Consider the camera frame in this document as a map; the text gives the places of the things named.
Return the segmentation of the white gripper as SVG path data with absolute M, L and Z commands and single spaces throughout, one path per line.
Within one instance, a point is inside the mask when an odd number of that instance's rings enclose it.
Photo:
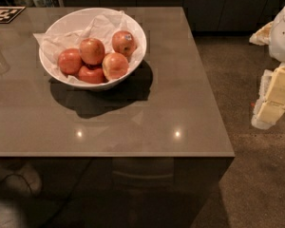
M 258 46 L 269 45 L 270 55 L 279 62 L 285 62 L 285 6 L 274 21 L 255 32 L 249 42 Z M 258 95 L 251 124 L 266 130 L 274 126 L 285 113 L 285 63 L 281 63 L 274 71 L 264 71 Z

